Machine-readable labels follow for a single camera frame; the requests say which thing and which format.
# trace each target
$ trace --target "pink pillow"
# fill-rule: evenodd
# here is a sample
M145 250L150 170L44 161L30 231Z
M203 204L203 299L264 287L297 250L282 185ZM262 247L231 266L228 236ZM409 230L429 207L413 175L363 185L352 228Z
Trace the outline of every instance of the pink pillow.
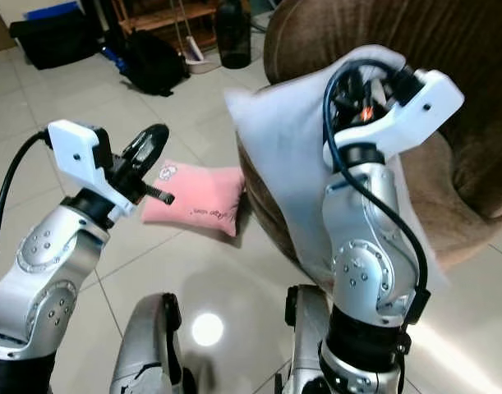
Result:
M165 160L154 182L172 193L171 205L147 197L143 222L178 222L236 236L236 213L244 178L239 167L203 168Z

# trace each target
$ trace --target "cable connector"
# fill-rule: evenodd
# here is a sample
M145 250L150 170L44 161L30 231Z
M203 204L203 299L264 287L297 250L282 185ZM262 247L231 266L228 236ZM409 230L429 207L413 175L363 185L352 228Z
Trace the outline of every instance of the cable connector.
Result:
M404 106L424 87L424 84L413 74L413 69L405 66L395 72L389 79L389 85L393 90L393 97Z
M417 324L430 297L431 293L427 289L421 289L418 286L415 287L415 298L413 298L408 314L406 315L407 324Z
M40 131L39 133L41 134L41 138L46 146L48 146L50 149L53 149L52 140L50 139L50 134L48 132L48 127L45 127L44 130Z

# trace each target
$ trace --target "orange light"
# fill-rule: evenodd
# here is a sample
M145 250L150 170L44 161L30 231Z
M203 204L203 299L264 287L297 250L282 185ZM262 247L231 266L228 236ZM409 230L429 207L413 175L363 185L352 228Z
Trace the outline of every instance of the orange light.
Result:
M373 107L365 107L360 112L360 119L362 121L369 121L373 117Z

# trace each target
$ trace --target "blue object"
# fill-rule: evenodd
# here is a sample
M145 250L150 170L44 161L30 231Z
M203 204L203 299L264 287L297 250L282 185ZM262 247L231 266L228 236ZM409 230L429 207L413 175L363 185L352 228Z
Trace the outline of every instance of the blue object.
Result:
M112 49L103 47L101 49L101 53L108 59L111 60L112 62L115 63L116 67L118 68L119 72L123 73L124 71L127 70L127 64L125 63L124 60L122 60L121 57L116 55Z
M53 16L59 16L62 14L67 14L79 9L77 2L65 2L53 7L40 8L39 10L33 10L24 14L27 21L34 21L37 19L51 18Z

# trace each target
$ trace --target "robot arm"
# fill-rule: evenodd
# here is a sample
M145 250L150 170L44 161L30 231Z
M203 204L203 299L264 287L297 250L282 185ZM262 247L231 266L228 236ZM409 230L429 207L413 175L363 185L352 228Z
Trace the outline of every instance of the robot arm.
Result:
M142 181L167 139L168 128L153 125L118 156L103 129L48 125L45 140L59 168L82 189L31 230L0 281L0 392L47 392L55 352L108 229L144 195L172 203L173 196Z
M427 271L419 264L424 254L413 245L416 238L410 238L415 250L404 240L394 174L385 159L422 143L460 108L463 95L438 71L405 74L404 91L397 92L402 86L390 86L399 97L379 118L364 117L376 112L377 105L365 96L358 106L361 116L349 118L356 126L341 125L338 115L334 122L325 119L325 127L334 124L338 129L334 147L329 146L328 133L325 162L339 172L329 180L322 208L335 283L320 367L337 392L396 393L402 388L403 356L411 346L406 328L417 322L429 297L420 280L424 275L427 280ZM340 111L336 100L335 108Z

